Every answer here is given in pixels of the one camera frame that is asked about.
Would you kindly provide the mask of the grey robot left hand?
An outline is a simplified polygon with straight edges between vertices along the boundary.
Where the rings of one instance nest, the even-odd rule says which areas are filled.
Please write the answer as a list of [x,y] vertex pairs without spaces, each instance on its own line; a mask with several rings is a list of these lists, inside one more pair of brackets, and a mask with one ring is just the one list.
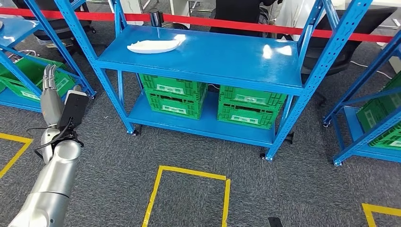
[[44,69],[42,80],[42,94],[40,96],[40,106],[44,120],[48,127],[55,128],[59,123],[64,104],[58,94],[55,83],[54,72],[56,65],[48,64]]

